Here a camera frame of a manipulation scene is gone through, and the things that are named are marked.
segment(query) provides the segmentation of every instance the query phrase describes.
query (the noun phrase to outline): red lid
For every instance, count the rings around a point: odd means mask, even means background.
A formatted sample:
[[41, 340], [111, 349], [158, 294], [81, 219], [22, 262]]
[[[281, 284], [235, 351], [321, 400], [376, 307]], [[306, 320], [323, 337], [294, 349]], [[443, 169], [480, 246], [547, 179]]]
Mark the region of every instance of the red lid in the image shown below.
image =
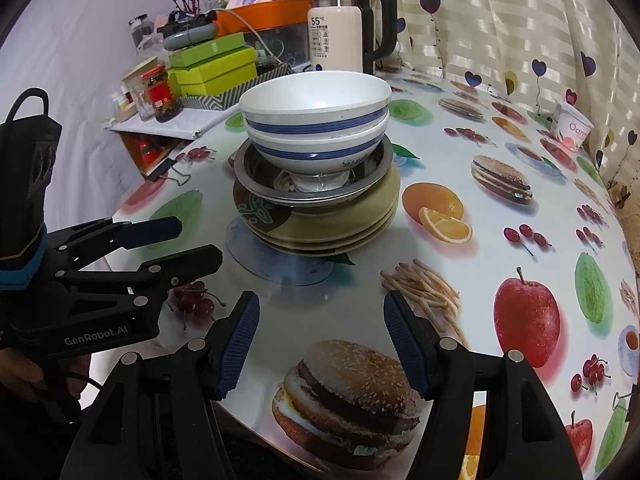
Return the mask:
[[140, 79], [149, 79], [150, 77], [158, 75], [159, 73], [164, 71], [165, 68], [166, 67], [164, 65], [158, 65], [155, 68], [149, 70], [149, 72], [143, 73], [143, 75], [140, 76]]

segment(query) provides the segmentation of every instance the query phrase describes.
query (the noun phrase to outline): blender handle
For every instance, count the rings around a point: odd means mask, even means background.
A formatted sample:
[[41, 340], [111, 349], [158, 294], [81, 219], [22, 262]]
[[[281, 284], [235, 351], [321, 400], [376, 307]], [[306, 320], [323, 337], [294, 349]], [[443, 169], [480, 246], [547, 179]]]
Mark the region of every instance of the blender handle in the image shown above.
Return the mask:
[[[363, 9], [363, 37], [373, 37], [373, 12], [369, 16], [365, 16], [364, 9], [366, 2], [358, 0], [358, 5]], [[382, 40], [377, 49], [370, 50], [370, 46], [365, 44], [364, 63], [373, 63], [383, 57], [393, 53], [398, 42], [398, 0], [380, 0], [382, 4]]]

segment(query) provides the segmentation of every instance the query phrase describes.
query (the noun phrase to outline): metal bowl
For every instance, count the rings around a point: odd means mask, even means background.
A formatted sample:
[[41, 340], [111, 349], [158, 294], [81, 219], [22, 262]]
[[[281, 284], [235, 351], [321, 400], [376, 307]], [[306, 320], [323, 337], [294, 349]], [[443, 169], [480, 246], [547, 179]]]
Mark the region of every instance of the metal bowl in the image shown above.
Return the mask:
[[269, 202], [288, 207], [318, 207], [353, 200], [365, 192], [385, 176], [393, 156], [391, 141], [387, 136], [384, 136], [376, 149], [351, 170], [347, 184], [338, 189], [314, 193], [276, 189], [287, 187], [286, 184], [283, 184], [287, 181], [286, 172], [268, 162], [254, 148], [249, 139], [238, 149], [234, 169], [240, 184], [254, 195]]

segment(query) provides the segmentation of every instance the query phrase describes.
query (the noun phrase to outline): stack of bowls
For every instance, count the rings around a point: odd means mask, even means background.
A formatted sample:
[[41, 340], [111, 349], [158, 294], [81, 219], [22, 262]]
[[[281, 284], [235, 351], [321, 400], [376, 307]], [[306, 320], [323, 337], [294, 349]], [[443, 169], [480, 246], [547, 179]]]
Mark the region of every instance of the stack of bowls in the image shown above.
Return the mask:
[[337, 189], [385, 135], [391, 88], [358, 72], [303, 72], [245, 92], [249, 139], [296, 189]]

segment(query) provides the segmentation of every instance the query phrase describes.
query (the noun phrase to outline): pink heart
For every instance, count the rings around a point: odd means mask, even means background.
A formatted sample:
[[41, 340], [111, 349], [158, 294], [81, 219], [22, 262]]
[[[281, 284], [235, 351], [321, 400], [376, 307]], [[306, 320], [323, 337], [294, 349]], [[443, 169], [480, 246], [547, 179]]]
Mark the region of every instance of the pink heart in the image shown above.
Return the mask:
[[578, 101], [578, 94], [572, 92], [570, 88], [566, 90], [566, 94], [564, 94], [565, 100], [571, 105], [574, 106]]

